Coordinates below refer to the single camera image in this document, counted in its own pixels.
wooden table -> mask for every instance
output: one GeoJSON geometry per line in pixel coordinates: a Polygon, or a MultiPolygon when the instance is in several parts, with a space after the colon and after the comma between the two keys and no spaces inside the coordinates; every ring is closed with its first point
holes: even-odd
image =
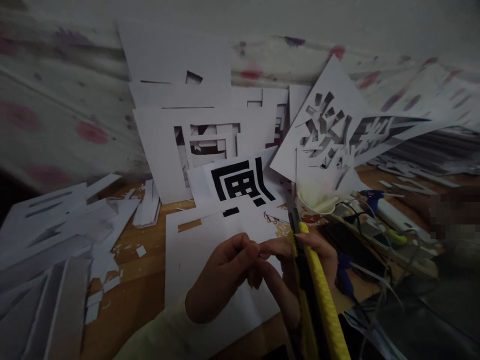
{"type": "MultiPolygon", "coordinates": [[[[362,165],[356,168],[361,180],[369,187],[385,190],[378,180],[398,182],[398,179],[389,173],[377,170],[374,166],[362,165]]],[[[478,177],[468,175],[447,176],[446,179],[461,185],[479,185],[478,177]]],[[[427,185],[432,190],[444,193],[447,189],[427,180],[415,181],[427,185]]],[[[124,186],[113,196],[126,194],[130,189],[137,189],[135,195],[143,196],[138,190],[141,184],[124,186]]],[[[426,224],[414,211],[403,205],[395,198],[389,201],[408,216],[412,221],[426,230],[426,224]]],[[[178,209],[195,207],[192,201],[165,204],[160,208],[156,226],[136,229],[130,219],[128,225],[113,247],[116,252],[115,260],[118,263],[119,273],[111,272],[114,277],[122,274],[120,285],[103,295],[98,318],[85,326],[81,358],[82,359],[111,359],[117,354],[122,345],[132,334],[154,319],[164,308],[165,291],[165,225],[166,215],[178,209]],[[137,247],[144,246],[146,254],[139,258],[137,247]]],[[[398,279],[402,270],[392,266],[394,278],[398,279]]],[[[379,291],[375,284],[361,280],[353,272],[349,273],[355,296],[359,301],[370,297],[379,291]]],[[[90,288],[94,294],[102,288],[100,281],[95,279],[90,288]]],[[[337,289],[332,293],[338,313],[348,310],[353,303],[337,289]]],[[[245,359],[258,358],[285,344],[287,332],[280,314],[264,322],[223,351],[215,358],[245,359]]]]}

wall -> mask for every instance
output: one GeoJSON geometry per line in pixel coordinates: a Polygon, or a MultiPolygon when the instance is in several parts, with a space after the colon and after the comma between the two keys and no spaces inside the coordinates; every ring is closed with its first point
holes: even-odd
{"type": "Polygon", "coordinates": [[[480,61],[476,0],[26,0],[42,18],[111,28],[117,17],[245,36],[280,35],[357,49],[439,57],[464,69],[480,61]]]}

hand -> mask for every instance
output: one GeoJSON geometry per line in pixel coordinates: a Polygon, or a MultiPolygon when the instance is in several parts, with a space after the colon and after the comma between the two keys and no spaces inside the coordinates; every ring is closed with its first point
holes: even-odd
{"type": "Polygon", "coordinates": [[[255,282],[258,289],[262,279],[253,279],[255,274],[249,270],[259,255],[259,245],[244,232],[219,244],[186,295],[185,309],[190,320],[204,324],[215,319],[249,273],[249,284],[255,282]]]}
{"type": "MultiPolygon", "coordinates": [[[[335,249],[323,238],[313,233],[297,234],[295,236],[299,242],[310,245],[318,254],[328,286],[332,289],[335,286],[338,267],[335,249]]],[[[282,237],[261,243],[260,257],[255,266],[259,269],[271,294],[278,303],[286,328],[289,331],[294,331],[300,325],[301,314],[292,247],[289,239],[282,237]],[[265,261],[270,255],[275,255],[280,261],[283,278],[268,261],[265,261]]]]}

sleeve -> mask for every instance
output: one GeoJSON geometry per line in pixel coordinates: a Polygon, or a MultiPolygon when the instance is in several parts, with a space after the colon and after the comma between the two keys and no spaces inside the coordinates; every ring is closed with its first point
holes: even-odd
{"type": "Polygon", "coordinates": [[[189,339],[207,324],[190,320],[185,310],[185,298],[183,296],[133,334],[114,360],[186,359],[190,355],[189,339]]]}

black printed character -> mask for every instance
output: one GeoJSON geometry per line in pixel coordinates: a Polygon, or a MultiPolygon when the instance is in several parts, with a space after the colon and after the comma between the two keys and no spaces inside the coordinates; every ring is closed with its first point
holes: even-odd
{"type": "Polygon", "coordinates": [[[266,203],[262,198],[263,193],[263,195],[265,195],[270,201],[274,201],[275,197],[267,190],[264,184],[261,157],[255,159],[255,170],[256,177],[254,170],[250,170],[250,162],[248,160],[212,170],[211,176],[220,201],[227,199],[222,187],[222,178],[225,182],[225,188],[229,199],[249,195],[253,199],[255,205],[259,207],[266,203]]]}

